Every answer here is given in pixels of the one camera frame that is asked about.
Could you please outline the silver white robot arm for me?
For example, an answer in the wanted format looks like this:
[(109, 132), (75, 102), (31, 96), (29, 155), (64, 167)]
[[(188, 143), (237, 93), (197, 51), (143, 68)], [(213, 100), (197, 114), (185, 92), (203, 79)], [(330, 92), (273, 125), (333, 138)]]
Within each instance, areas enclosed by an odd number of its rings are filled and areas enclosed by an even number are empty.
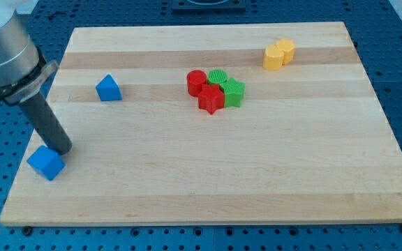
[(0, 101), (8, 105), (25, 102), (59, 65), (47, 61), (22, 25), (16, 8), (25, 0), (0, 0)]

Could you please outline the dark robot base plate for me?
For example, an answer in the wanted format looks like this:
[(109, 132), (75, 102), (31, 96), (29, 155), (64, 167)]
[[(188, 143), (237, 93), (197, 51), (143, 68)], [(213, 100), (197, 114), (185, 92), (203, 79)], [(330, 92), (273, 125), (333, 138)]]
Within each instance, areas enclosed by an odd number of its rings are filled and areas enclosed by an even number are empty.
[(246, 0), (168, 0), (168, 4), (173, 13), (246, 9)]

